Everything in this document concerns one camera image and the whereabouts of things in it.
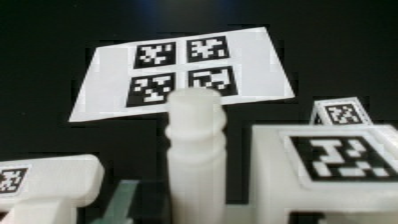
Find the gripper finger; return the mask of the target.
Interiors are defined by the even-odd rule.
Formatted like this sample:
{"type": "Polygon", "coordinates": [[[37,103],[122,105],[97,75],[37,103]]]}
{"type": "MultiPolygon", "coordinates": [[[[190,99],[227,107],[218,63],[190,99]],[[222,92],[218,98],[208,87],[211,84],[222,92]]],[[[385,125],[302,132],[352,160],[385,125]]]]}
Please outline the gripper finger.
{"type": "Polygon", "coordinates": [[[119,182],[105,214],[99,218],[96,218],[90,221],[89,224],[133,224],[133,219],[128,217],[128,213],[137,187],[138,187],[137,180],[122,180],[119,182]]]}

